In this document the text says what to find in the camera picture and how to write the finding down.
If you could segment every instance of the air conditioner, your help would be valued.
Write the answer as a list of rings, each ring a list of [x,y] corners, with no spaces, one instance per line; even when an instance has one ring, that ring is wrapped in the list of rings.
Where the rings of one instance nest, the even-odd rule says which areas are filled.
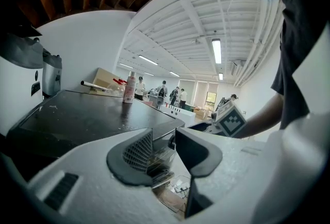
[[[236,76],[242,67],[242,60],[235,60],[232,67],[232,76]]]

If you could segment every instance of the table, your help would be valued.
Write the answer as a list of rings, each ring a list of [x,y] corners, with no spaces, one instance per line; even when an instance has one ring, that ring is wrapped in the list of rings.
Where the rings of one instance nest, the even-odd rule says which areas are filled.
[[[167,147],[169,134],[183,125],[136,99],[124,104],[120,97],[62,91],[34,108],[9,131],[6,142],[17,167],[30,178],[78,145],[142,128],[153,129],[158,155],[174,154]]]
[[[170,115],[171,117],[181,119],[183,122],[185,122],[185,127],[190,127],[195,123],[196,113],[194,112],[180,109],[171,105],[168,105],[167,107],[162,105],[160,106],[159,110]]]

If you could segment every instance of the white pipe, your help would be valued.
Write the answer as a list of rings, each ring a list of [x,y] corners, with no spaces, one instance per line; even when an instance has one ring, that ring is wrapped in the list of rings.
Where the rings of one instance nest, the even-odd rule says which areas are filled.
[[[229,18],[229,9],[231,8],[233,3],[233,0],[230,1],[229,6],[227,8],[227,19],[228,19],[228,25],[229,25],[229,36],[230,36],[230,48],[232,48],[232,23],[230,22],[230,18]],[[227,76],[227,61],[228,61],[228,55],[230,56],[230,51],[229,53],[227,52],[227,37],[226,37],[226,61],[225,61],[225,77]]]
[[[273,34],[271,35],[272,37],[273,37],[273,35],[276,33],[276,29],[277,29],[277,27],[278,27],[278,24],[279,24],[279,22],[281,21],[281,19],[282,19],[282,6],[281,5],[279,5],[279,9],[277,10],[277,20],[275,20],[275,23],[274,23],[274,27],[275,27],[275,29],[273,30]],[[249,75],[252,73],[254,71],[254,69],[251,69],[249,72],[247,72],[247,74],[246,74],[246,76],[245,77],[249,77]]]
[[[259,45],[259,49],[257,54],[254,56],[254,59],[252,60],[252,63],[249,65],[249,67],[247,68],[247,70],[244,72],[244,74],[241,76],[241,78],[238,80],[237,85],[244,80],[244,78],[246,77],[246,75],[249,73],[249,71],[251,70],[251,68],[255,65],[255,63],[257,62],[259,56],[261,55],[265,44],[267,42],[267,39],[269,37],[270,31],[274,26],[274,22],[275,22],[275,18],[276,18],[276,14],[277,14],[277,9],[278,9],[278,4],[279,4],[279,0],[273,0],[272,1],[272,7],[270,9],[269,12],[269,19],[268,19],[268,23],[267,23],[267,28],[265,30],[265,34],[263,35],[261,44]]]
[[[277,27],[277,29],[276,29],[276,31],[275,31],[275,34],[274,34],[274,36],[273,36],[273,39],[272,39],[272,41],[270,42],[270,45],[268,46],[269,48],[266,50],[265,55],[263,56],[262,60],[259,62],[259,64],[258,64],[257,67],[255,68],[254,72],[253,72],[253,73],[248,77],[248,79],[247,79],[247,80],[241,85],[241,87],[242,87],[245,83],[247,83],[247,82],[248,82],[248,81],[249,81],[249,80],[250,80],[250,79],[256,74],[257,70],[262,66],[263,61],[264,61],[265,58],[267,57],[269,51],[272,50],[272,46],[273,46],[273,44],[274,44],[276,38],[278,37],[279,32],[280,32],[281,29],[282,29],[282,26],[283,26],[283,20],[284,20],[284,18],[283,18],[283,16],[281,16],[281,19],[280,19],[280,21],[279,21],[279,24],[278,24],[278,27]]]
[[[265,20],[266,20],[266,13],[267,13],[267,4],[268,4],[268,1],[267,0],[261,0],[261,7],[260,7],[260,17],[259,17],[259,24],[258,24],[258,28],[257,28],[257,32],[256,32],[256,36],[254,38],[254,41],[253,41],[253,45],[252,45],[252,49],[250,51],[250,54],[249,56],[247,57],[247,60],[244,64],[244,67],[242,68],[242,70],[240,71],[235,83],[234,83],[234,86],[237,85],[238,83],[238,80],[241,78],[241,76],[243,75],[244,71],[246,70],[255,50],[256,50],[256,47],[257,47],[257,44],[259,42],[259,38],[261,36],[261,32],[262,32],[262,29],[263,29],[263,25],[265,24]]]
[[[107,88],[104,88],[104,87],[101,87],[101,86],[98,86],[98,85],[94,85],[94,84],[86,82],[86,81],[82,81],[80,84],[83,85],[83,86],[87,86],[87,87],[102,90],[102,91],[107,91],[108,90]]]
[[[252,30],[251,30],[251,34],[250,34],[250,37],[252,36],[253,34],[253,31],[254,31],[254,27],[256,26],[256,22],[257,22],[257,15],[259,13],[259,10],[260,10],[260,4],[261,4],[261,1],[259,0],[258,1],[258,9],[257,9],[257,13],[256,13],[256,16],[254,17],[254,23],[253,23],[253,27],[252,27]]]

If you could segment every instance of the backpack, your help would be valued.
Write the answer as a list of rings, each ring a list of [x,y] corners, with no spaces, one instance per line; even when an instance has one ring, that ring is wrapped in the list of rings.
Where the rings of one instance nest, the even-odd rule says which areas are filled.
[[[159,97],[164,97],[164,88],[161,88],[161,90],[158,93]]]

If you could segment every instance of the cardboard box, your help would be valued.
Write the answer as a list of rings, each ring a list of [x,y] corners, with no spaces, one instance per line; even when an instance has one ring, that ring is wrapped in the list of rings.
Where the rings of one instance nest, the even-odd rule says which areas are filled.
[[[205,119],[207,118],[207,112],[208,110],[205,110],[205,109],[194,109],[194,113],[196,113],[196,118],[198,119]]]
[[[99,67],[94,77],[93,84],[107,88],[110,84],[117,84],[113,79],[119,80],[120,77]]]
[[[104,87],[104,88],[108,88],[108,86],[111,84],[118,85],[113,79],[119,80],[120,77],[99,67],[95,74],[93,84],[98,85],[100,87]],[[102,95],[102,96],[113,96],[113,95],[109,94],[108,92],[104,92],[104,91],[94,89],[94,88],[90,89],[89,94]]]

